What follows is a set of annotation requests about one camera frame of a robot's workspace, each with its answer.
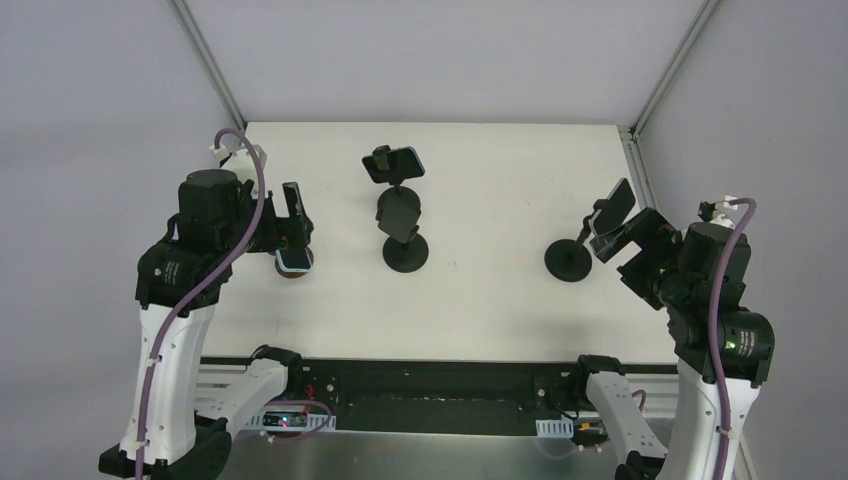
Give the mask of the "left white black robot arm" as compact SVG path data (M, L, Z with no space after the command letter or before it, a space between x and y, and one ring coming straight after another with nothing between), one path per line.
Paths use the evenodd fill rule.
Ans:
M286 216L270 194L226 169L193 172L178 189L165 235L137 265L142 342L132 414L122 440L98 460L120 479L214 479L248 421L274 398L297 402L305 378L300 354L261 346L246 370L212 402L195 404L204 340L235 259L292 254L309 268L314 229L294 182L282 192Z

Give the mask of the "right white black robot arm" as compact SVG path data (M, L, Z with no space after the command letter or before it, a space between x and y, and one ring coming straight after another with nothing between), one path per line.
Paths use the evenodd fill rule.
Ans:
M744 221L702 218L675 229L647 208L595 240L600 261L625 246L638 253L622 282L668 316L677 356L678 397L671 441L658 441L633 399L619 360L583 355L569 400L594 409L618 458L619 479L727 479L750 408L775 351L769 320L741 303L751 248Z

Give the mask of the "black phone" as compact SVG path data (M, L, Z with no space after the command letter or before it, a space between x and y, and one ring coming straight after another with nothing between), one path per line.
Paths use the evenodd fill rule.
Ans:
M392 194L378 207L376 220L382 232L400 243L408 243L417 234L420 216L420 207L414 202Z

